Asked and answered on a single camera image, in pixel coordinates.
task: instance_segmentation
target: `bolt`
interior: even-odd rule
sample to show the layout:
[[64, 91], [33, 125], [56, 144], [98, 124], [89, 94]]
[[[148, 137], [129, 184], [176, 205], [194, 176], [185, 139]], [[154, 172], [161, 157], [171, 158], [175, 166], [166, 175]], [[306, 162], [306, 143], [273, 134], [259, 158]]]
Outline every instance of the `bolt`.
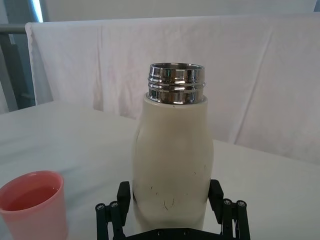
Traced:
[[103, 204], [100, 204], [100, 205], [98, 205], [98, 206], [96, 206], [96, 209], [97, 210], [101, 210], [101, 209], [103, 209], [105, 206], [103, 205]]
[[115, 202], [113, 202], [113, 203], [111, 203], [111, 207], [112, 208], [115, 208], [115, 207], [117, 207], [118, 206], [118, 203], [115, 201]]
[[238, 201], [238, 205], [240, 207], [245, 207], [246, 206], [246, 203], [244, 201]]
[[224, 200], [224, 204], [225, 204], [225, 205], [231, 205], [231, 202], [226, 199], [226, 200]]

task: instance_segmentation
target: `metal pole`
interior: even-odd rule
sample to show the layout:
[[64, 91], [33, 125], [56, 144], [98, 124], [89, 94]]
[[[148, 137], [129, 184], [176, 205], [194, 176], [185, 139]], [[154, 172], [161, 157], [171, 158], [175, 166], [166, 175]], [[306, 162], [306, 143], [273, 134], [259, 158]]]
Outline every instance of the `metal pole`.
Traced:
[[0, 24], [0, 34], [26, 34], [24, 24]]

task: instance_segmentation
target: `plastic cup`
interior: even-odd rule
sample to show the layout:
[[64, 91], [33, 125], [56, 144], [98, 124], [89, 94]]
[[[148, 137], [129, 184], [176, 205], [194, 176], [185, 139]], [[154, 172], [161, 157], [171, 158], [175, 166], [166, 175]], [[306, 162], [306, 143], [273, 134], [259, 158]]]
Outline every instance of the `plastic cup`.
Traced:
[[0, 189], [0, 214], [14, 240], [65, 240], [63, 177], [35, 171], [13, 179]]

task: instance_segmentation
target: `white table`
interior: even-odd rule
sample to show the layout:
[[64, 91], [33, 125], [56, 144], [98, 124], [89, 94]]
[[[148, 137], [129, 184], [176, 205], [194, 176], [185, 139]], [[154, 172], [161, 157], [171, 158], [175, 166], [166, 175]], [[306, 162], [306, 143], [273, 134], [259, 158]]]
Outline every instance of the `white table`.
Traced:
[[[104, 112], [48, 103], [0, 115], [0, 186], [37, 170], [65, 178], [69, 240], [96, 238], [97, 203], [116, 199], [131, 180], [137, 122]], [[225, 197], [248, 203], [253, 240], [316, 240], [320, 236], [320, 167], [214, 141], [212, 177]], [[204, 230], [219, 232], [210, 207]], [[125, 233], [134, 233], [129, 210]], [[0, 220], [0, 239], [11, 237]]]

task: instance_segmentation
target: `water bottle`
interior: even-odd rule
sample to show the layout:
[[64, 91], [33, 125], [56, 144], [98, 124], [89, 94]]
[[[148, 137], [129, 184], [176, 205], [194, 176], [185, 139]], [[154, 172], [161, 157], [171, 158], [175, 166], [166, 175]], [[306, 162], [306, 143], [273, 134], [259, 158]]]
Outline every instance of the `water bottle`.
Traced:
[[203, 66], [150, 65], [132, 148], [134, 213], [142, 232], [203, 228], [213, 166], [204, 86]]

